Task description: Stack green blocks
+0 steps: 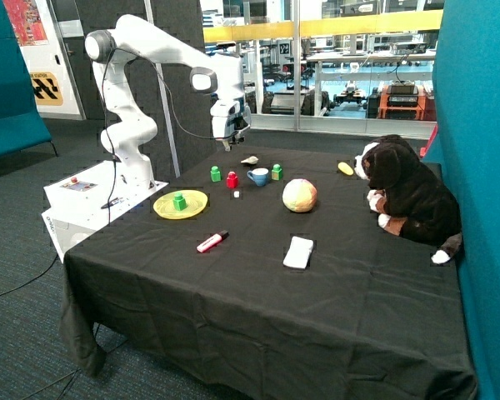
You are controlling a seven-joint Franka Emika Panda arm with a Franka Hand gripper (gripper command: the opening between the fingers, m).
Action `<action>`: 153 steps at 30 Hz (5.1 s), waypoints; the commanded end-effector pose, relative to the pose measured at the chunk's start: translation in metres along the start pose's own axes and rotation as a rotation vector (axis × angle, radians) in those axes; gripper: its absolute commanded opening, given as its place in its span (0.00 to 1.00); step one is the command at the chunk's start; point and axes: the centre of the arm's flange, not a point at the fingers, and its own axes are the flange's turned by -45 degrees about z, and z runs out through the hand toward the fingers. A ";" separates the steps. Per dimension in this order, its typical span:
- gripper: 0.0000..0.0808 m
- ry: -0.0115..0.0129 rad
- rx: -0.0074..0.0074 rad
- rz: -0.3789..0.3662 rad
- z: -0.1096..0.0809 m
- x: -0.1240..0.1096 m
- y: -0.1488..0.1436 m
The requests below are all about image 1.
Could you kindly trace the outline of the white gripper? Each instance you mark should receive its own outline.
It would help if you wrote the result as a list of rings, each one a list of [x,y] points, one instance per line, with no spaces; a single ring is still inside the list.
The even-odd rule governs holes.
[[[251,110],[242,99],[218,99],[210,109],[212,134],[216,140],[222,140],[226,151],[242,142],[242,136],[251,126]]]

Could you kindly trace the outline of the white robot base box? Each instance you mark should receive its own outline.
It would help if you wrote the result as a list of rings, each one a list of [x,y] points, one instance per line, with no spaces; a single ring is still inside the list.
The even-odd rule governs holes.
[[[42,213],[57,255],[65,253],[166,187],[132,185],[120,162],[103,161],[44,188],[50,208]]]

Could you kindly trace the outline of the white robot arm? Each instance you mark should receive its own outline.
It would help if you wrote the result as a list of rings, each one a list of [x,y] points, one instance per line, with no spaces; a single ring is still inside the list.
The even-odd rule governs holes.
[[[158,133],[158,125],[138,107],[128,85],[124,68],[132,60],[144,58],[152,63],[190,67],[192,88],[217,95],[210,109],[212,135],[226,149],[250,128],[251,111],[244,98],[240,57],[226,53],[208,56],[129,14],[121,16],[114,29],[90,32],[85,48],[103,104],[120,119],[102,131],[102,145],[120,160],[130,190],[149,190],[155,185],[150,159],[138,148]]]

